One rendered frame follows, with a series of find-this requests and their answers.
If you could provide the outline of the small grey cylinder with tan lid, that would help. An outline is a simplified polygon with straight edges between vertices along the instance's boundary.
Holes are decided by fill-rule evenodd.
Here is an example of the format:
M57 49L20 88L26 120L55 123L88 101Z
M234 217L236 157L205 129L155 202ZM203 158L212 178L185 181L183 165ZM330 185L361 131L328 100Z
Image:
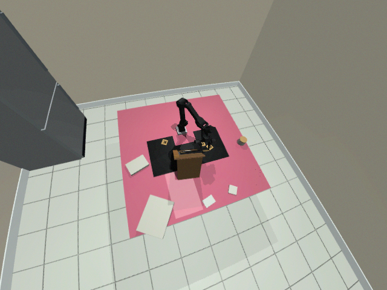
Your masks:
M244 136L241 136L237 142L240 146L243 146L247 142L247 138Z

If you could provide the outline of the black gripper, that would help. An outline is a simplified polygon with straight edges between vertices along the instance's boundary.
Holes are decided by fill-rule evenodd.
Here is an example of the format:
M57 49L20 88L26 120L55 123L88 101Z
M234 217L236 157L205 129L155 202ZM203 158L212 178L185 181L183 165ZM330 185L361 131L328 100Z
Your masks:
M195 144L199 144L200 147L201 147L201 150L203 151L203 148L202 148L202 142L204 142L204 140L202 140L202 135L208 135L208 133L205 133L205 134L201 134L201 140L194 140L194 143ZM216 142L216 139L212 138L209 142L208 142L208 150L210 149L210 145L212 144L212 142Z

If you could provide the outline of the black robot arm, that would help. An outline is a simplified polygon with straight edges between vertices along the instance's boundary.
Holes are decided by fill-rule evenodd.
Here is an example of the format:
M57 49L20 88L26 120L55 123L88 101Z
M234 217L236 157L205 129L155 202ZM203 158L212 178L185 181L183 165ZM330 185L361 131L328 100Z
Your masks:
M180 112L180 122L177 125L179 127L178 129L180 132L186 131L184 127L188 124L188 121L185 118L184 108L187 108L187 110L190 112L190 114L195 119L196 125L201 129L202 134L214 133L215 128L213 126L209 125L208 122L206 122L202 117L200 117L198 115L198 113L196 112L196 110L194 109L192 104L190 102L188 102L188 100L186 100L185 98L181 98L181 99L176 101L176 105L177 105L177 107L179 107L179 112ZM209 142L211 139L212 139L211 135L209 135L209 136L207 134L205 136L202 135L202 140L204 140L204 142Z

